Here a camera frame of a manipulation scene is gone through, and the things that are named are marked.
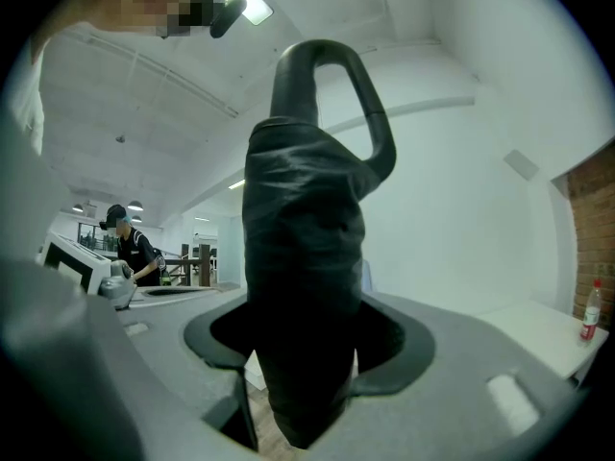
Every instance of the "wooden floor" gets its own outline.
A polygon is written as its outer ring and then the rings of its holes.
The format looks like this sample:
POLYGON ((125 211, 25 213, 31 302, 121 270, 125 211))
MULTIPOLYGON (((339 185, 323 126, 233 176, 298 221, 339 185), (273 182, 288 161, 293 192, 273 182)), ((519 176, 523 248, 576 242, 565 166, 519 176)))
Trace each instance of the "wooden floor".
POLYGON ((305 451, 290 446, 278 429, 267 399, 267 390, 259 391, 250 383, 247 386, 250 411, 258 436, 258 454, 272 461, 300 459, 305 451))

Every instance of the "brick wall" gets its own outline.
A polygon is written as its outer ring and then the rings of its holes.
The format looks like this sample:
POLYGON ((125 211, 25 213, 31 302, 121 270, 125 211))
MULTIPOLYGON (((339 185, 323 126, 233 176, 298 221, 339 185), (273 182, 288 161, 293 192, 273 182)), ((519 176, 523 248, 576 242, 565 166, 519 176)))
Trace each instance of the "brick wall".
POLYGON ((578 244, 574 315, 585 313, 595 278, 603 282, 599 326, 609 329, 615 293, 615 143, 568 174, 578 244))

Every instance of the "black cap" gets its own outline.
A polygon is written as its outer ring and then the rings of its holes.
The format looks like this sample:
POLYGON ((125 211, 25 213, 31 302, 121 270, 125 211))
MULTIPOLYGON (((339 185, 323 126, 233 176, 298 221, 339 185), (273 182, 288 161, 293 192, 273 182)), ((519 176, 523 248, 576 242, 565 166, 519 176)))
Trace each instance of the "black cap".
POLYGON ((123 219, 124 217, 126 217, 126 208, 122 205, 113 205, 107 210, 107 220, 99 222, 98 225, 103 231, 107 231, 117 227, 117 219, 123 219))

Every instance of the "black cloth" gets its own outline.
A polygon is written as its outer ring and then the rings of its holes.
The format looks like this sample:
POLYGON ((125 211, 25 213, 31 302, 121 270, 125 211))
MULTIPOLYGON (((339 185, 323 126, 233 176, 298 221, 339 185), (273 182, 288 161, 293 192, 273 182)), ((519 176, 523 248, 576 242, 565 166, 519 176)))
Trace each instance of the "black cloth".
MULTIPOLYGON (((120 237, 117 241, 117 257, 126 261, 135 273, 140 272, 157 259, 156 251, 150 241, 143 232, 135 228, 131 229, 128 240, 120 237)), ((157 267, 156 270, 142 279, 138 279, 136 284, 139 287, 160 285, 160 267, 157 267)))

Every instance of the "red bottle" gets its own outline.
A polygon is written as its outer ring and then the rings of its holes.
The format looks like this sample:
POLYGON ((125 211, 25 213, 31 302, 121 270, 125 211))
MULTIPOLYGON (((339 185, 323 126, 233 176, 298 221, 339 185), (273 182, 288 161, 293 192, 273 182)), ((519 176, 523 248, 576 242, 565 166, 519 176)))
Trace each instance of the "red bottle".
POLYGON ((603 301, 601 295, 602 284, 600 279, 594 280, 594 288, 589 294, 587 299, 587 306, 585 307, 585 318, 583 319, 583 326, 580 329, 580 340, 584 343, 589 343, 594 337, 596 331, 596 325, 600 319, 600 307, 603 301))

